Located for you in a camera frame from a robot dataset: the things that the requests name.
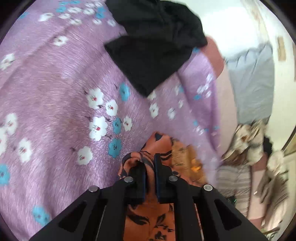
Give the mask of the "purple floral bed sheet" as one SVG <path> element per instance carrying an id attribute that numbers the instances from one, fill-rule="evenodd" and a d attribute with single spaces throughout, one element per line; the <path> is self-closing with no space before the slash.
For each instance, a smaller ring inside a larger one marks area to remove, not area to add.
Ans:
<path id="1" fill-rule="evenodd" d="M 148 97 L 104 43 L 125 31 L 104 1 L 36 1 L 1 43 L 1 216 L 28 240 L 158 131 L 193 145 L 216 183 L 216 75 L 194 49 Z"/>

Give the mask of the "floral patterned clothes pile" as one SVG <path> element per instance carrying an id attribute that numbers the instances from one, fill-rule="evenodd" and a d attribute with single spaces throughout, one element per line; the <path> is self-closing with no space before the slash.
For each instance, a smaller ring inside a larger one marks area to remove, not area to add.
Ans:
<path id="1" fill-rule="evenodd" d="M 267 155 L 267 167 L 274 171 L 284 164 L 283 151 L 273 151 L 265 135 L 266 125 L 262 120 L 252 124 L 239 124 L 227 152 L 222 157 L 223 165 L 253 166 Z"/>

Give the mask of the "striped grey cloth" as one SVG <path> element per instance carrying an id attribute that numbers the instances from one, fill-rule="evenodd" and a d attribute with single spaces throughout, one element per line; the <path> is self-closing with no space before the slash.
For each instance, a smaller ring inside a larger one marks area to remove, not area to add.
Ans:
<path id="1" fill-rule="evenodd" d="M 225 198 L 235 198 L 235 207 L 247 217 L 251 195 L 250 166 L 220 166 L 216 189 Z"/>

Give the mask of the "grey blue cloth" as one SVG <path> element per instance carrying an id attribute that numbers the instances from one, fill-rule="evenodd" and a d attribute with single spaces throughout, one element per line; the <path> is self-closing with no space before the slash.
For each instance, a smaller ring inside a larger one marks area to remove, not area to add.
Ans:
<path id="1" fill-rule="evenodd" d="M 273 47 L 267 42 L 226 58 L 241 124 L 268 121 L 273 109 Z"/>

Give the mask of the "orange black floral garment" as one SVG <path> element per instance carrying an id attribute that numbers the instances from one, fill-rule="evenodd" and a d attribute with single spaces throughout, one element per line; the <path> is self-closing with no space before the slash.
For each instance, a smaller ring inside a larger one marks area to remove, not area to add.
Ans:
<path id="1" fill-rule="evenodd" d="M 168 178 L 161 168 L 201 187 L 207 183 L 203 164 L 192 145 L 153 132 L 140 151 L 124 156 L 119 178 L 127 177 L 139 165 L 145 166 L 145 200 L 128 206 L 123 240 L 175 240 L 174 205 L 159 202 L 159 193 L 165 189 Z"/>

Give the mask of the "pink mattress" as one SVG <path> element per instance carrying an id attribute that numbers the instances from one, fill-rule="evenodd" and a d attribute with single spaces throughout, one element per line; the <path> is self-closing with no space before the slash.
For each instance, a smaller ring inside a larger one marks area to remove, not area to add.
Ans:
<path id="1" fill-rule="evenodd" d="M 233 134 L 237 128 L 237 110 L 234 94 L 229 79 L 228 70 L 224 60 L 213 39 L 207 37 L 208 45 L 202 48 L 203 54 L 209 59 L 217 76 L 216 92 L 220 120 L 220 147 L 218 155 L 222 156 L 230 146 Z M 251 195 L 247 218 L 254 225 L 261 225 L 266 213 L 266 204 L 261 203 L 258 196 L 254 195 L 267 165 L 267 157 L 264 156 L 258 163 L 250 166 L 251 171 Z"/>

